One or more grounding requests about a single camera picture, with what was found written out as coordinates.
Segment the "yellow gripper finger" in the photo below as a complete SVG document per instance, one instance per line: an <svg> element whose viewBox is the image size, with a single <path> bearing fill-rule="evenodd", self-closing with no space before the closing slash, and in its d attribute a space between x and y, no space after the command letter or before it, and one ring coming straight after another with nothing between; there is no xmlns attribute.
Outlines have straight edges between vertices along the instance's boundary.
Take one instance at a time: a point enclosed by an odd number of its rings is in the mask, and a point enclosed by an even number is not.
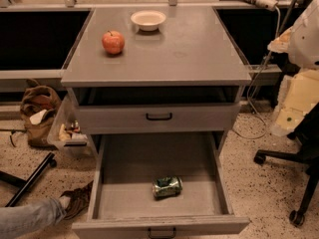
<svg viewBox="0 0 319 239"><path fill-rule="evenodd" d="M319 103L319 72L302 70L293 77L285 76L277 101L270 131L285 136L295 130Z"/></svg>

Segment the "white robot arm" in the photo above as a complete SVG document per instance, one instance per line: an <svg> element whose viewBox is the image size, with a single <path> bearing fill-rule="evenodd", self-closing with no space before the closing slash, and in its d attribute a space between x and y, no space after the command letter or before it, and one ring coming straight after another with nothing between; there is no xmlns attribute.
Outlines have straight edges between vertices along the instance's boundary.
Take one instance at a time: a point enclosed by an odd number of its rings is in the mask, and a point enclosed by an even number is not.
<svg viewBox="0 0 319 239"><path fill-rule="evenodd" d="M284 136L319 103L319 0L312 0L293 26L271 41L268 49L287 53L289 62L300 68L295 76L285 76L279 87L270 131Z"/></svg>

